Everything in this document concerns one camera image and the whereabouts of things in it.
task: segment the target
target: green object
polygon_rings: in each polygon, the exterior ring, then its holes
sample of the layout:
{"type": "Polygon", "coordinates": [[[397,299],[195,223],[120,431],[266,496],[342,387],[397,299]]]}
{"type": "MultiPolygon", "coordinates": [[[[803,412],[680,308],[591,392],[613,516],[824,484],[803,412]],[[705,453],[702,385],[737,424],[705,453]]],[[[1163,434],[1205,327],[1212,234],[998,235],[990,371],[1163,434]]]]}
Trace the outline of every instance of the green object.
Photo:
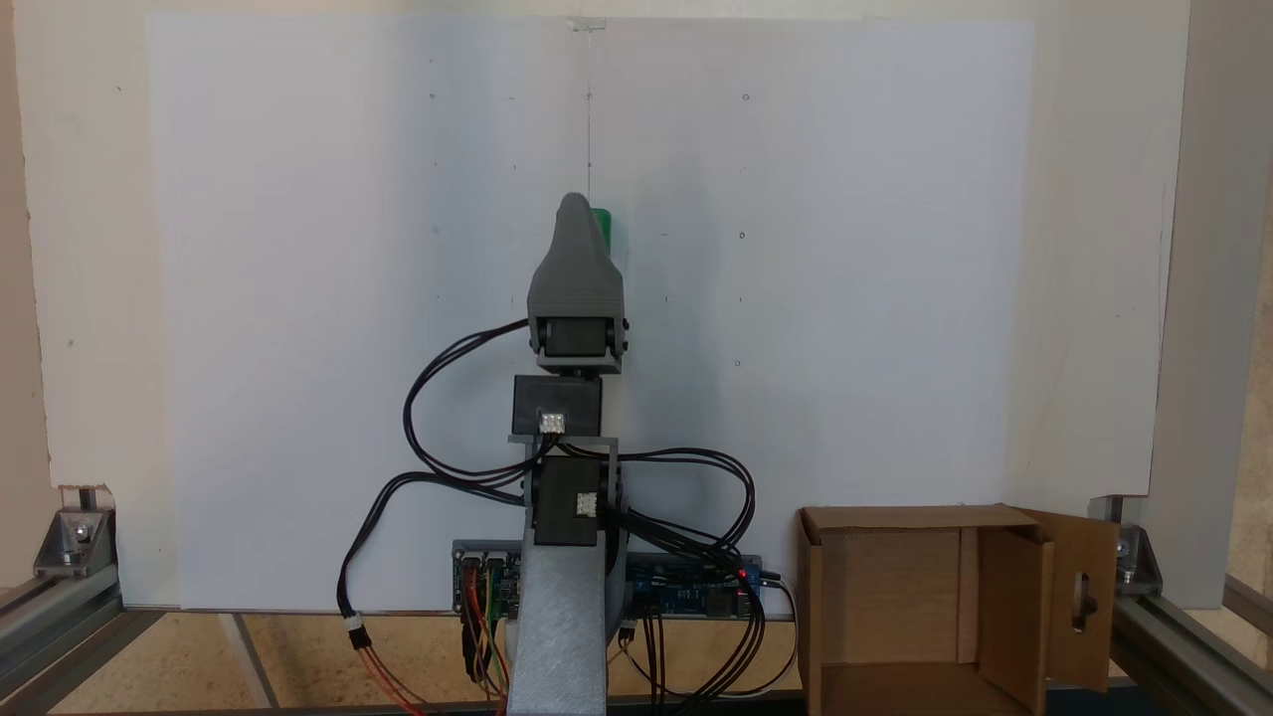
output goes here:
{"type": "Polygon", "coordinates": [[[601,236],[606,237],[606,254],[610,254],[610,211],[593,208],[592,215],[596,217],[597,223],[601,224],[601,236]]]}

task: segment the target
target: cable connector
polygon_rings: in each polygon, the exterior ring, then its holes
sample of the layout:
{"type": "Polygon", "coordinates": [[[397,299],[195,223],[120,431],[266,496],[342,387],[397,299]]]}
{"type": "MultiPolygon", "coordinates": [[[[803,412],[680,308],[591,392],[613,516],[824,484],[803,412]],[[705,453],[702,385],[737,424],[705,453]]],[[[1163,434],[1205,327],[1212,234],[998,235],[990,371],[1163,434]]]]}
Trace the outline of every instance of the cable connector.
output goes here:
{"type": "Polygon", "coordinates": [[[349,643],[354,645],[354,651],[370,648],[372,636],[363,626],[363,613],[354,612],[351,617],[345,617],[345,631],[349,632],[349,643]]]}
{"type": "Polygon", "coordinates": [[[633,640],[636,638],[636,622],[633,619],[624,619],[619,623],[619,646],[626,647],[633,640]]]}

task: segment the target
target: vertical line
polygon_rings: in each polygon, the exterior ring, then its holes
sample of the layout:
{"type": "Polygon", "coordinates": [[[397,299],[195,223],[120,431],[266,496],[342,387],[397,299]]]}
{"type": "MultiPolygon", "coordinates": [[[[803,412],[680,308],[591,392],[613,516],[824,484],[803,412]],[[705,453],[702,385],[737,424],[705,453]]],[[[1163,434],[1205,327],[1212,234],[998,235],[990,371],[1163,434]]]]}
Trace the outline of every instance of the vertical line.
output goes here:
{"type": "Polygon", "coordinates": [[[588,149],[587,149],[587,162],[588,162],[588,186],[584,190],[588,201],[592,201],[592,29],[588,29],[588,51],[584,54],[584,76],[587,78],[588,94],[584,96],[584,101],[588,103],[588,149]]]}

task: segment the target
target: microcontroller board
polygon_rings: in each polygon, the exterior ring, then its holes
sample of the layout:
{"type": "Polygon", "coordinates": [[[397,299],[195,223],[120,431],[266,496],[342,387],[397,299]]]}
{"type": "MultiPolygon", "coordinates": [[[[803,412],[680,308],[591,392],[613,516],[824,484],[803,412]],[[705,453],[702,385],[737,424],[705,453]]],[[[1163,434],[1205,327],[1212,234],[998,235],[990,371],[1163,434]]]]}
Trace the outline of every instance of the microcontroller board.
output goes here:
{"type": "MultiPolygon", "coordinates": [[[[467,540],[452,544],[452,608],[460,612],[465,580],[476,580],[479,594],[490,591],[490,617],[518,615],[522,544],[467,540]]],[[[747,582],[760,590],[760,557],[745,554],[747,582]]],[[[667,619],[746,619],[751,601],[737,580],[721,581],[701,563],[665,553],[628,553],[629,617],[653,612],[667,619]]]]}

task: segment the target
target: gray 3d-printed part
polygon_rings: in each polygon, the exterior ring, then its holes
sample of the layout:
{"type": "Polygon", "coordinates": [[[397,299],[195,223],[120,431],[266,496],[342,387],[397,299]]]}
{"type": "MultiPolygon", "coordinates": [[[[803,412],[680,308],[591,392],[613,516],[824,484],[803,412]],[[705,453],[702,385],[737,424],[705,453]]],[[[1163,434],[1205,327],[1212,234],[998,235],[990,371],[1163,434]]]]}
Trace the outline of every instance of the gray 3d-printed part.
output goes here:
{"type": "Polygon", "coordinates": [[[522,618],[509,716],[606,712],[606,541],[545,547],[522,540],[522,618]]]}
{"type": "Polygon", "coordinates": [[[572,368],[617,373],[624,354],[624,276],[610,260],[592,206],[582,194],[566,194],[558,208],[552,245],[526,294],[531,348],[549,372],[572,368]],[[603,319],[612,336],[603,355],[547,355],[540,327],[551,320],[603,319]]]}

